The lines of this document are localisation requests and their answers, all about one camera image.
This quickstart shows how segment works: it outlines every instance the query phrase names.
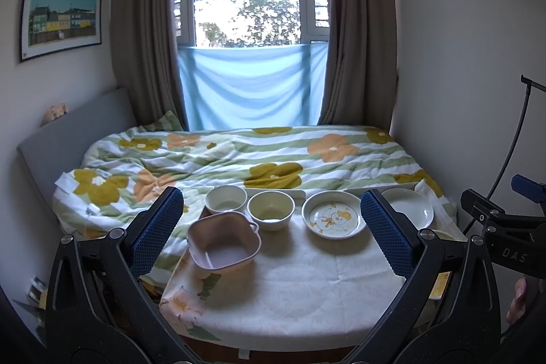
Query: white wall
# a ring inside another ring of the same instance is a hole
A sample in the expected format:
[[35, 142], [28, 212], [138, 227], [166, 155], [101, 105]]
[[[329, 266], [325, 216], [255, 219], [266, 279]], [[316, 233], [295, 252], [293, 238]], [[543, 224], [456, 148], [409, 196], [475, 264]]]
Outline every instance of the white wall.
[[[546, 0], [398, 1], [393, 136], [456, 201], [467, 188], [487, 195], [518, 124], [521, 74], [546, 84]], [[542, 214], [511, 191], [510, 179], [521, 173], [546, 182], [545, 110], [546, 94], [533, 91], [520, 141], [493, 195], [507, 212]], [[469, 216], [460, 218], [466, 226]], [[505, 311], [517, 276], [496, 270]]]
[[[21, 0], [0, 0], [0, 283], [8, 298], [25, 301], [29, 280], [49, 279], [59, 228], [48, 219], [16, 158], [15, 147], [39, 128], [44, 111], [70, 108], [114, 88], [109, 0], [103, 0], [103, 43], [19, 64]], [[34, 321], [15, 308], [27, 325]]]

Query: blue gripper pad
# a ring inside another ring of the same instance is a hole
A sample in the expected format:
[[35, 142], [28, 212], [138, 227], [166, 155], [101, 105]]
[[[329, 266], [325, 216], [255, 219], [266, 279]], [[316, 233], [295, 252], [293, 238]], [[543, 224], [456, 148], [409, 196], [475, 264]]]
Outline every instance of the blue gripper pad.
[[184, 195], [167, 187], [149, 210], [139, 213], [127, 227], [124, 257], [135, 278], [152, 270], [183, 211]]
[[392, 271], [409, 278], [423, 250], [415, 226], [405, 214], [397, 213], [375, 189], [362, 195], [360, 212]]
[[517, 174], [512, 178], [512, 190], [519, 193], [521, 196], [525, 196], [527, 199], [540, 204], [546, 201], [545, 187], [541, 184], [537, 184], [535, 181], [527, 179], [521, 174]]

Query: tree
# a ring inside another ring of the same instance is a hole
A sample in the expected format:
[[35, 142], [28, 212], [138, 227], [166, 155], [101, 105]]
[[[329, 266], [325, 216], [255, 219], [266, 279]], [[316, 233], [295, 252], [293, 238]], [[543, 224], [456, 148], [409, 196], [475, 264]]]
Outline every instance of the tree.
[[223, 47], [226, 44], [228, 37], [218, 25], [211, 22], [201, 22], [199, 26], [204, 30], [212, 47]]
[[299, 3], [292, 0], [230, 0], [238, 8], [238, 16], [249, 20], [244, 36], [236, 40], [215, 23], [200, 23], [212, 46], [263, 47], [290, 45], [300, 41]]

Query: brown curtain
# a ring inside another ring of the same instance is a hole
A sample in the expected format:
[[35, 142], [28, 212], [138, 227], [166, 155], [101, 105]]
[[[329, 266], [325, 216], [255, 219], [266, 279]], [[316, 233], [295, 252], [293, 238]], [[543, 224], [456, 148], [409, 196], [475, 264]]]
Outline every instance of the brown curtain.
[[394, 0], [330, 0], [319, 124], [372, 125], [389, 131], [396, 89]]
[[112, 0], [112, 65], [139, 124], [173, 111], [187, 128], [178, 76], [173, 0]]

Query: white tablecloth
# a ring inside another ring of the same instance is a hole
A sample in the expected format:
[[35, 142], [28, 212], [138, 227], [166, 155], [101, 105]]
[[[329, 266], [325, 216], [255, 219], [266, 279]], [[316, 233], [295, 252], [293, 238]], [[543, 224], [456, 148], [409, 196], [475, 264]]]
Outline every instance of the white tablecloth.
[[[425, 182], [416, 191], [434, 201]], [[297, 204], [300, 210], [302, 201]], [[447, 214], [436, 214], [432, 228], [464, 239]], [[201, 271], [184, 254], [160, 304], [177, 333], [248, 350], [355, 346], [404, 282], [369, 229], [350, 239], [323, 239], [297, 213], [286, 229], [260, 236], [255, 261], [222, 276]]]

